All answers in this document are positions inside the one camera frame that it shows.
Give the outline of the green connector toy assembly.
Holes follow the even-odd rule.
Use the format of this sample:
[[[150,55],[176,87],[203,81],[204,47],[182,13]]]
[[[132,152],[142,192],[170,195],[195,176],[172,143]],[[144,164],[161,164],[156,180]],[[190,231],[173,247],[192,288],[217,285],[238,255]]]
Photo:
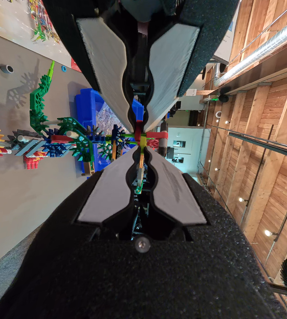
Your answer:
[[[116,140],[116,159],[122,155],[123,149],[128,151],[135,146],[135,142],[140,142],[141,136],[146,136],[147,146],[158,150],[165,156],[167,151],[168,127],[160,129],[160,132],[142,133],[139,127],[135,133],[127,134],[122,130],[122,126],[114,125],[110,141],[103,135],[102,131],[95,125],[91,128],[82,126],[77,119],[72,117],[58,118],[56,121],[48,121],[43,113],[44,96],[48,93],[52,81],[55,62],[52,61],[47,74],[40,79],[39,87],[30,93],[30,126],[38,134],[43,134],[46,138],[45,148],[48,157],[63,157],[66,153],[72,152],[78,161],[82,161],[83,176],[90,177],[95,173],[93,144],[109,142],[113,144]],[[112,148],[107,148],[107,155],[110,162]]]

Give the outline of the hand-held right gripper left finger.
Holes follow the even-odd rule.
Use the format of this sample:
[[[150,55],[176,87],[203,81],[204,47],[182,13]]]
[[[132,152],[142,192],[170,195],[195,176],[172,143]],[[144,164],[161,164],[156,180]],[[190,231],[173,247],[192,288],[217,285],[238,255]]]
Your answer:
[[[134,188],[139,146],[119,157],[101,175],[77,216],[77,225],[94,226],[131,240],[134,222]]]

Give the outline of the construction toy set plastic bag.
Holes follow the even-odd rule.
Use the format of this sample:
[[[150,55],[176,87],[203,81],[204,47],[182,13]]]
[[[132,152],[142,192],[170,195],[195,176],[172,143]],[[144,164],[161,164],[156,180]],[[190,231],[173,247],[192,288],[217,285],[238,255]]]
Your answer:
[[[61,42],[41,0],[0,0],[0,36],[81,72]]]

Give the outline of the black grey connector toy assembly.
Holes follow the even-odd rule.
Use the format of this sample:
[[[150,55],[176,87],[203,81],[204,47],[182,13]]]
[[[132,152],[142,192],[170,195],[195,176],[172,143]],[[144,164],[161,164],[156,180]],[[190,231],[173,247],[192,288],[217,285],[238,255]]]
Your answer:
[[[45,143],[45,136],[29,130],[12,131],[11,135],[7,135],[10,150],[15,156],[32,155]]]

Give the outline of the small multicolour toy assembly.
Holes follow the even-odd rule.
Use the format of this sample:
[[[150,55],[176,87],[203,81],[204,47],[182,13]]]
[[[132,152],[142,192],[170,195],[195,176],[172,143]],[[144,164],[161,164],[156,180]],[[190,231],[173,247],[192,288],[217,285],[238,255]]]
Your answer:
[[[117,185],[117,182],[121,182],[121,187],[128,187],[130,189],[131,183],[135,180],[135,173],[137,173],[137,188],[135,193],[141,194],[144,168],[139,169],[141,148],[138,142],[135,142],[135,146],[102,171],[102,177],[108,179],[111,183],[108,190],[112,190],[113,186]]]

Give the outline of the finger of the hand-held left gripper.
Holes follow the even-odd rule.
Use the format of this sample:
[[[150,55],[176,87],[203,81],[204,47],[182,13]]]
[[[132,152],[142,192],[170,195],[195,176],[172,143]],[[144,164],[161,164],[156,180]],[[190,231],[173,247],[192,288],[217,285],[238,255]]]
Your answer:
[[[127,101],[122,87],[127,66],[124,42],[102,18],[78,18],[76,22],[99,85],[101,97],[124,127],[133,133],[134,128],[128,118],[130,102]]]
[[[178,101],[178,91],[200,28],[175,24],[150,48],[149,70],[153,93],[147,104],[148,119],[144,132],[153,129]]]

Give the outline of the silver ventilation duct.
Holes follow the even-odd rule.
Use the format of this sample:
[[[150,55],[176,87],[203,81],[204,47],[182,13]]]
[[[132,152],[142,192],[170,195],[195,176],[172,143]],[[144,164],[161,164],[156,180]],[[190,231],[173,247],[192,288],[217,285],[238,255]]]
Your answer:
[[[214,86],[219,87],[223,83],[227,82],[229,79],[233,78],[236,75],[239,75],[244,70],[253,66],[258,61],[267,57],[270,53],[279,49],[287,42],[287,25],[275,34],[272,38],[258,47],[253,51],[248,57],[242,60],[239,64],[234,66],[231,70],[226,72],[223,76],[214,79]]]

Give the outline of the clear plastic bag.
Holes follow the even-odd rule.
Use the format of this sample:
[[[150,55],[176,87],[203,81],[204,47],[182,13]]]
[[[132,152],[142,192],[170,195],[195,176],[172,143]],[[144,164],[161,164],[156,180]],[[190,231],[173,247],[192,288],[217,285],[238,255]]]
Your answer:
[[[111,139],[112,130],[114,125],[120,126],[120,121],[109,106],[104,103],[101,110],[96,112],[96,121],[99,132],[102,131],[105,137],[108,137],[109,141]],[[98,144],[98,156],[104,158],[106,161],[109,161],[109,156],[106,153],[107,148],[112,148],[111,143],[103,142],[103,146]]]

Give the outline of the small blue plastic bin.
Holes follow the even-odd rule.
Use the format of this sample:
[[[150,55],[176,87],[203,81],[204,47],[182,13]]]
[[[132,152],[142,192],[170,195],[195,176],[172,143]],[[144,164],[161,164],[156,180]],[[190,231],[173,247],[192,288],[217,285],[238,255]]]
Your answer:
[[[96,112],[100,111],[105,101],[99,95],[99,93],[91,88],[81,89],[80,94],[76,95],[76,110],[78,122],[87,128],[93,125],[97,126]],[[144,115],[144,107],[136,100],[133,100],[132,104],[133,111],[136,115],[137,120],[142,120]],[[93,144],[94,153],[94,168],[95,171],[100,171],[110,164],[110,161],[106,161],[104,158],[98,156],[97,150],[98,144]]]

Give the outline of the black pole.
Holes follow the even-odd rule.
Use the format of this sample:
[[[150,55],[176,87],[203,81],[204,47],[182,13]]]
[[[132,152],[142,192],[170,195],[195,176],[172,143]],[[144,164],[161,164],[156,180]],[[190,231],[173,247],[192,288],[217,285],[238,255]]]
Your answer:
[[[287,287],[284,285],[278,285],[274,283],[268,283],[270,289],[273,291],[273,293],[277,293],[279,295],[285,295],[287,296]]]

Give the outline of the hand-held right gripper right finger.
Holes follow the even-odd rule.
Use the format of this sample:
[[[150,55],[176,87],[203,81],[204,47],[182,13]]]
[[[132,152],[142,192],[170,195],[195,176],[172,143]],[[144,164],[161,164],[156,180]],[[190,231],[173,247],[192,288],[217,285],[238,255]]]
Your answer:
[[[150,186],[145,234],[154,240],[187,240],[188,227],[207,225],[196,196],[183,173],[156,151],[146,147],[145,160]]]

